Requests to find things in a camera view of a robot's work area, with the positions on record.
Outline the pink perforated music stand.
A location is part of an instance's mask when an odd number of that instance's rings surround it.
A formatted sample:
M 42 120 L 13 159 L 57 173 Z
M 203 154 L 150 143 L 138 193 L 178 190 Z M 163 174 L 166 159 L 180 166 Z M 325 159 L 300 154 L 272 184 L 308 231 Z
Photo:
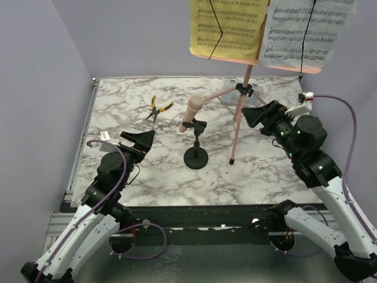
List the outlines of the pink perforated music stand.
M 261 50 L 261 47 L 262 47 L 264 28 L 265 28 L 266 20 L 267 20 L 267 13 L 268 13 L 268 9 L 269 9 L 271 1 L 268 1 L 268 2 L 269 3 L 267 5 L 266 16 L 265 16 L 264 23 L 262 24 L 262 28 L 261 28 L 261 39 L 260 39 L 259 49 L 258 49 L 258 52 L 257 52 L 257 57 L 254 61 L 252 61 L 252 60 L 226 60 L 226 59 L 222 59 L 222 58 L 212 58 L 212 59 L 205 58 L 205 59 L 208 59 L 208 60 L 232 62 L 232 63 L 236 63 L 236 64 L 242 64 L 242 65 L 245 66 L 246 71 L 245 71 L 243 80 L 240 83 L 234 85 L 231 88 L 231 91 L 238 92 L 238 94 L 239 94 L 239 97 L 238 97 L 238 100 L 237 100 L 237 103 L 236 103 L 236 111 L 233 114 L 233 119 L 236 123 L 240 123 L 240 119 L 241 119 L 240 110 L 245 104 L 246 96 L 248 96 L 248 95 L 253 96 L 255 94 L 254 89 L 253 89 L 253 87 L 251 86 L 251 83 L 250 83 L 252 71 L 253 71 L 254 67 L 263 67 L 259 63 L 259 55 L 260 55 L 260 50 Z M 322 69 L 321 70 L 317 69 L 317 70 L 314 70 L 314 72 L 301 73 L 299 71 L 296 71 L 293 68 L 282 68 L 282 69 L 281 68 L 272 68 L 272 69 L 293 71 L 293 72 L 296 72 L 296 73 L 299 73 L 299 74 L 317 74 L 317 73 L 322 71 Z

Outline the black microphone stand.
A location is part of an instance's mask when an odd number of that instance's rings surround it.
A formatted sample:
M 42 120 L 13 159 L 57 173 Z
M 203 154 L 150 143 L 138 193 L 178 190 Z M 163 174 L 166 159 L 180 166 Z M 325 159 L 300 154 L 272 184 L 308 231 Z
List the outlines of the black microphone stand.
M 209 156 L 207 152 L 200 146 L 199 136 L 204 132 L 207 123 L 205 121 L 193 119 L 190 123 L 183 122 L 183 126 L 185 126 L 186 128 L 193 128 L 195 135 L 193 147 L 187 149 L 184 153 L 184 163 L 190 169 L 202 169 L 207 165 Z

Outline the pink toy microphone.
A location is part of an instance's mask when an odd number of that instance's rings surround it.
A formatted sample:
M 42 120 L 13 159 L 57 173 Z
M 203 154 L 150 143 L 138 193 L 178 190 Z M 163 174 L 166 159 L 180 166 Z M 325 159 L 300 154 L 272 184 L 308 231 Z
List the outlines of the pink toy microphone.
M 187 128 L 183 126 L 183 123 L 191 123 L 195 115 L 202 109 L 203 104 L 204 97 L 200 94 L 194 94 L 188 99 L 186 111 L 184 112 L 178 128 L 180 133 L 184 133 L 187 130 Z

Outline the yellow sheet music page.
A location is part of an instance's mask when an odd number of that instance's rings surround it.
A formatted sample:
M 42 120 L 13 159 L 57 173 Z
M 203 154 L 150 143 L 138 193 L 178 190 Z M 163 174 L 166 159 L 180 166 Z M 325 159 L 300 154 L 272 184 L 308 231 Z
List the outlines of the yellow sheet music page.
M 190 1 L 190 52 L 204 58 L 257 57 L 268 1 Z

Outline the white paper sheet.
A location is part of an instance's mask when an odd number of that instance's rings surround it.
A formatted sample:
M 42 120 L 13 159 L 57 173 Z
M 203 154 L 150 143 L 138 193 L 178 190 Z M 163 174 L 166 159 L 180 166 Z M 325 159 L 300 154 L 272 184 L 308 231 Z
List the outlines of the white paper sheet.
M 301 73 L 323 69 L 357 5 L 358 1 L 271 1 L 260 65 Z

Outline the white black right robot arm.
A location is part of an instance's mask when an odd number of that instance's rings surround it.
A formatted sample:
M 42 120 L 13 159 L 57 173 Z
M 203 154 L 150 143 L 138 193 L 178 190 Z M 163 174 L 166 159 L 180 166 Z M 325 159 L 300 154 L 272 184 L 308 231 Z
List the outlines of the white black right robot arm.
M 299 107 L 286 108 L 274 100 L 263 107 L 242 108 L 249 127 L 262 125 L 283 147 L 298 178 L 327 207 L 339 230 L 310 216 L 299 205 L 284 201 L 273 207 L 271 224 L 278 231 L 298 231 L 318 245 L 352 282 L 376 276 L 376 229 L 351 198 L 345 174 L 322 150 L 327 132 L 318 117 Z

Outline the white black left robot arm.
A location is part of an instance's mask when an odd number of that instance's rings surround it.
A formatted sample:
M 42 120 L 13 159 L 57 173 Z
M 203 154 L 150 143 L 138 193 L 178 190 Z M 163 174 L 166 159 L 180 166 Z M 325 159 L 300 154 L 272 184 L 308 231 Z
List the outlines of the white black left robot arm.
M 132 142 L 121 143 L 106 153 L 97 167 L 97 175 L 85 191 L 81 204 L 58 239 L 36 262 L 27 262 L 21 274 L 27 282 L 73 282 L 88 258 L 114 232 L 130 228 L 131 211 L 119 200 L 130 173 L 153 145 L 155 131 L 122 132 Z

